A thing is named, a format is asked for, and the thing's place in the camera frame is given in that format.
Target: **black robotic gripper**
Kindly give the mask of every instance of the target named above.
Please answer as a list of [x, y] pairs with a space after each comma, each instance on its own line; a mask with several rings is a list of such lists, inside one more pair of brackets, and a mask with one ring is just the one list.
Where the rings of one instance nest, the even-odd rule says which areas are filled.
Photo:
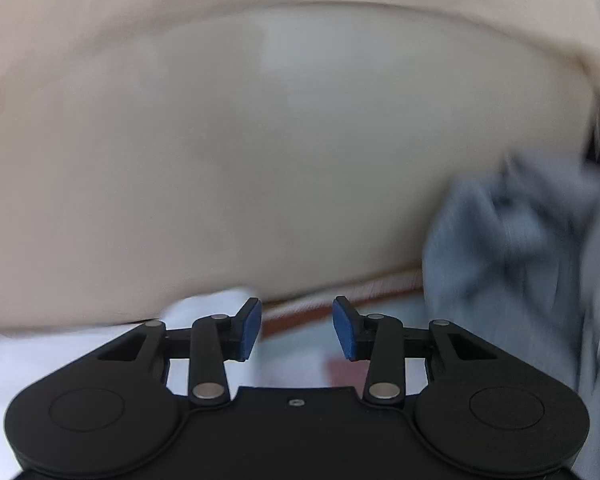
[[[262, 304], [191, 329], [152, 320], [20, 392], [4, 429], [18, 480], [573, 479], [589, 416], [568, 387], [446, 320], [428, 330], [333, 301], [346, 357], [369, 360], [353, 387], [245, 388]], [[405, 357], [429, 384], [405, 395]], [[189, 359], [188, 395], [166, 387]]]

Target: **blue fingertip pad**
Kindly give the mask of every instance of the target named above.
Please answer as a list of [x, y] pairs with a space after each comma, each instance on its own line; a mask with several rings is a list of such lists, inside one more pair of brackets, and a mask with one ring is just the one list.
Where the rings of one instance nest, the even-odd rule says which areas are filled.
[[244, 319], [242, 326], [242, 339], [240, 340], [240, 360], [246, 361], [251, 355], [253, 345], [260, 332], [260, 323], [262, 322], [262, 302], [257, 301], [251, 309], [249, 315]]
[[353, 325], [347, 316], [344, 307], [336, 299], [331, 304], [333, 327], [336, 329], [336, 334], [340, 340], [340, 346], [344, 352], [344, 357], [349, 361], [354, 361], [356, 358], [356, 339], [353, 335]]

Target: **crumpled gray fabric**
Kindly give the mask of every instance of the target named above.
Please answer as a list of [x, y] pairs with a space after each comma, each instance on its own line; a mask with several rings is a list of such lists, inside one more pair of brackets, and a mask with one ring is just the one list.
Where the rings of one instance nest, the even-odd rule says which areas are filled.
[[600, 480], [600, 168], [518, 154], [459, 180], [422, 258], [430, 317], [576, 390], [591, 427], [574, 472]]

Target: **beige fabric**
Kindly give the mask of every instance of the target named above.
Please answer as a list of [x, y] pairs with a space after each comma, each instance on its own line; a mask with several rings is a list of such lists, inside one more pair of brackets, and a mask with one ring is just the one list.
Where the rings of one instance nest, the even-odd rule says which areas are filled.
[[[426, 12], [238, 12], [293, 2]], [[576, 152], [597, 92], [600, 0], [0, 0], [0, 327], [412, 262], [451, 174]]]

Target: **silver screw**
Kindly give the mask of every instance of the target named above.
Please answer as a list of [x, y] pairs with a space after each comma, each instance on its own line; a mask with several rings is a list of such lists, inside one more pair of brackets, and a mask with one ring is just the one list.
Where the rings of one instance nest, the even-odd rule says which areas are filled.
[[224, 386], [218, 383], [200, 383], [193, 387], [192, 392], [199, 399], [217, 399], [224, 394]]
[[400, 395], [400, 387], [393, 383], [376, 383], [369, 387], [369, 393], [376, 399], [393, 399]]

